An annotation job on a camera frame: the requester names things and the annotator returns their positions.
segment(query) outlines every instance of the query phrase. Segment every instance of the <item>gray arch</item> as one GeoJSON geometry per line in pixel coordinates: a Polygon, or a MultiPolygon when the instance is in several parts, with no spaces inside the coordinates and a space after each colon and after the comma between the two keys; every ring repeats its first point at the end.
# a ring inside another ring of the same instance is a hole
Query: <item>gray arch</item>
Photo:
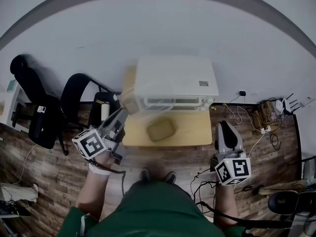
{"type": "MultiPolygon", "coordinates": [[[[92,0],[46,0],[32,9],[14,25],[12,25],[0,38],[0,50],[22,32],[59,11],[92,0]]],[[[224,3],[274,25],[292,39],[297,41],[305,50],[316,58],[316,45],[314,42],[290,19],[262,0],[213,0],[224,3]]]]}

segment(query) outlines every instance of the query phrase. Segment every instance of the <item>office chair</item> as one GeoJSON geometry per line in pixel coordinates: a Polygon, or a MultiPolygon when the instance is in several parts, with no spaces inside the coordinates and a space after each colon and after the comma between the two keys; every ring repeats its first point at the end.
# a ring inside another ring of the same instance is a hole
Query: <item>office chair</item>
{"type": "Polygon", "coordinates": [[[77,73],[72,75],[63,90],[61,96],[61,110],[67,121],[88,128],[90,125],[99,126],[101,124],[101,105],[96,103],[96,100],[108,102],[110,104],[110,114],[118,110],[120,107],[119,100],[114,97],[116,93],[105,85],[100,84],[91,77],[77,73]],[[94,102],[91,108],[88,125],[79,122],[79,106],[81,96],[87,87],[92,82],[99,87],[99,92],[94,97],[94,102]]]}
{"type": "Polygon", "coordinates": [[[18,55],[12,60],[10,71],[30,101],[37,105],[33,115],[28,117],[19,114],[20,106],[18,106],[12,116],[13,127],[18,118],[31,119],[29,138],[44,148],[52,149],[58,137],[62,151],[67,155],[68,151],[65,150],[62,137],[64,117],[59,99],[45,92],[37,73],[28,67],[23,56],[18,55]]]}

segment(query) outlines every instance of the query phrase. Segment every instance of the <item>hand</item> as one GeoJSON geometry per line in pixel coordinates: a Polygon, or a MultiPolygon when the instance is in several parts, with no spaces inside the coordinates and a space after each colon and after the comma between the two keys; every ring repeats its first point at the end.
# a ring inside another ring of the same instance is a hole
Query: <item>hand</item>
{"type": "Polygon", "coordinates": [[[111,156],[111,153],[109,151],[104,151],[97,155],[94,160],[105,167],[110,168],[111,165],[114,163],[115,158],[111,156]]]}

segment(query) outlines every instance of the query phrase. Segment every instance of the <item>green sleeve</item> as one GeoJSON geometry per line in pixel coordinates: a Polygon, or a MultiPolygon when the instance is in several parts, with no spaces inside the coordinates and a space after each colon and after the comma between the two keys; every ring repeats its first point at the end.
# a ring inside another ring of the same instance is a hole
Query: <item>green sleeve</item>
{"type": "Polygon", "coordinates": [[[245,227],[228,227],[222,230],[226,237],[241,237],[245,227]]]}
{"type": "Polygon", "coordinates": [[[96,224],[97,222],[91,216],[84,214],[76,207],[71,207],[57,237],[79,237],[81,231],[86,233],[96,224]]]}

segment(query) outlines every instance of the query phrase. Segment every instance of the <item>wristband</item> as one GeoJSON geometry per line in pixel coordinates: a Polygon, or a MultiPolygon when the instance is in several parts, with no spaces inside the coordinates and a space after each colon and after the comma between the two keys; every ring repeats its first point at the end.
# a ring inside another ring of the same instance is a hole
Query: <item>wristband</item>
{"type": "Polygon", "coordinates": [[[94,166],[94,165],[92,165],[92,164],[90,164],[90,163],[89,163],[89,169],[90,169],[93,173],[99,174],[99,175],[109,176],[109,175],[111,174],[110,171],[100,169],[100,168],[98,168],[97,166],[94,166]]]}

